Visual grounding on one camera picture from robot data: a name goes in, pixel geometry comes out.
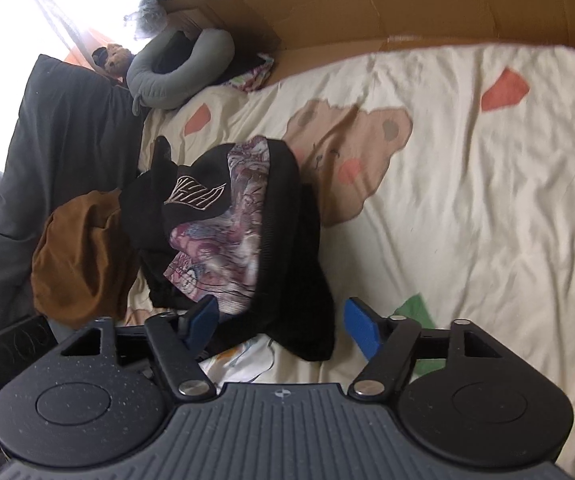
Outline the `brown teddy bear toy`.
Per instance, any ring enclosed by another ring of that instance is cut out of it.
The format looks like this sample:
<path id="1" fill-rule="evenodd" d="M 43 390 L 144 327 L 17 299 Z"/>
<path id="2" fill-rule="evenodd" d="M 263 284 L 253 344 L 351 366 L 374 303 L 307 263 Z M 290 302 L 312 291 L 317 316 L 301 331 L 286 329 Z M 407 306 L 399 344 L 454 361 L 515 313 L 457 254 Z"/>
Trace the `brown teddy bear toy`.
<path id="1" fill-rule="evenodd" d="M 106 44 L 92 53 L 96 66 L 115 79 L 124 79 L 134 59 L 134 54 L 120 44 Z"/>

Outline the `brown garment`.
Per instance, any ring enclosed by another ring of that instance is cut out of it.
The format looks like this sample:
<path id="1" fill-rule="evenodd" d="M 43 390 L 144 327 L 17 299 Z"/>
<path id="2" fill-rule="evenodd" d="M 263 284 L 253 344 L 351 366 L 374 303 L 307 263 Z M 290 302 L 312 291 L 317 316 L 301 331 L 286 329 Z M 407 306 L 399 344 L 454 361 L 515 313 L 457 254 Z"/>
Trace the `brown garment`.
<path id="1" fill-rule="evenodd" d="M 32 256 L 34 308 L 78 330 L 96 318 L 121 321 L 138 255 L 121 225 L 120 192 L 92 191 L 56 208 Z"/>

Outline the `black shorts with patterned sides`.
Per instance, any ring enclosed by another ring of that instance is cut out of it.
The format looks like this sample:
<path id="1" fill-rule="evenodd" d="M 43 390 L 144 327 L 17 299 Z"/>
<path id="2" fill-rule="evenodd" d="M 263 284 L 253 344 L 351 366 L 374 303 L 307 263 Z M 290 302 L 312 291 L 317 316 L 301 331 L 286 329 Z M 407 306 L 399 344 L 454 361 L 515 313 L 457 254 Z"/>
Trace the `black shorts with patterned sides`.
<path id="1" fill-rule="evenodd" d="M 330 359 L 335 306 L 319 263 L 319 209 L 285 142 L 219 144 L 184 166 L 158 136 L 150 169 L 119 203 L 155 308 L 217 300 L 201 358 L 266 335 L 305 361 Z"/>

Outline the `grey neck pillow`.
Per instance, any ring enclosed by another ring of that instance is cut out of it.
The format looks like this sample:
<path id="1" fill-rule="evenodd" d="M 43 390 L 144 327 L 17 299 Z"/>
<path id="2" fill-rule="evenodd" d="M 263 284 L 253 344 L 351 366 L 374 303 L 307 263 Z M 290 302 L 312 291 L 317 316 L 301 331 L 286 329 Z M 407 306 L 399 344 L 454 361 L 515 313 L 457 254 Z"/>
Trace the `grey neck pillow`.
<path id="1" fill-rule="evenodd" d="M 174 110 L 215 82 L 229 67 L 235 54 L 232 36 L 223 29 L 203 29 L 191 45 L 188 58 L 169 73 L 154 72 L 157 59 L 172 47 L 181 30 L 167 28 L 133 58 L 126 81 L 132 96 L 132 114 L 142 108 Z"/>

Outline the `flattened cardboard sheet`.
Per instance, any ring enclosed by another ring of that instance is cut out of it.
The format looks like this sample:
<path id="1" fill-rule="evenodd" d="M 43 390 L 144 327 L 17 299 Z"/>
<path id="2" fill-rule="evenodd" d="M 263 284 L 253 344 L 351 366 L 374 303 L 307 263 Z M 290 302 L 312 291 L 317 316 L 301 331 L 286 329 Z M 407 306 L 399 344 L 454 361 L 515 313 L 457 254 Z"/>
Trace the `flattened cardboard sheet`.
<path id="1" fill-rule="evenodd" d="M 229 30 L 274 56 L 274 80 L 370 52 L 449 44 L 575 49 L 575 0 L 167 0 L 189 32 Z"/>

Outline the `dark grey pillow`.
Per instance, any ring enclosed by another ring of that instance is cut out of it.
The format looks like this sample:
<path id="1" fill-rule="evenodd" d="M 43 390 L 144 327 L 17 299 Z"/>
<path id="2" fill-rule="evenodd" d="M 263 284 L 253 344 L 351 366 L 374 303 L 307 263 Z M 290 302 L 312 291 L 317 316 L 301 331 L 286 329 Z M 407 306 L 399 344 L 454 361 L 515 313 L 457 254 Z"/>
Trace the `dark grey pillow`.
<path id="1" fill-rule="evenodd" d="M 48 216 L 77 196 L 133 181 L 144 122 L 127 89 L 37 58 L 0 185 L 0 330 L 33 309 L 31 261 Z"/>

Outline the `cream cartoon print bedsheet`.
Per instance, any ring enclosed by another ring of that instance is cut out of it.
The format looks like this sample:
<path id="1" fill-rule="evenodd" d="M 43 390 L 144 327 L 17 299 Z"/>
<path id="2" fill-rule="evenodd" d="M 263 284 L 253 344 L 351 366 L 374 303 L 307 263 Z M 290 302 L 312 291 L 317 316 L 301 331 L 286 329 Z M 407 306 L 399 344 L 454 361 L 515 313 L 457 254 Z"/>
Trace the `cream cartoon print bedsheet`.
<path id="1" fill-rule="evenodd" d="M 369 53 L 252 93 L 211 87 L 148 115 L 178 164 L 281 139 L 316 185 L 334 300 L 427 327 L 469 318 L 575 412 L 575 50 Z M 575 477 L 575 422 L 559 458 Z"/>

